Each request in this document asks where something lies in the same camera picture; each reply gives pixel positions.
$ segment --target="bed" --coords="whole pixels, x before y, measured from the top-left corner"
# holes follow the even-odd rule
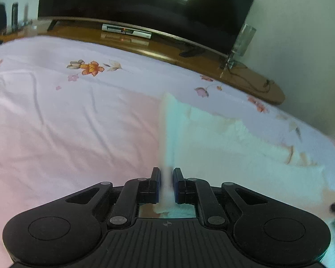
[[[335,192],[335,142],[274,106],[135,53],[47,36],[14,40],[0,46],[0,268],[12,263],[1,239],[11,217],[98,182],[150,176],[159,165],[159,104],[167,92],[306,152],[325,166]],[[335,219],[328,224],[323,263],[332,268]]]

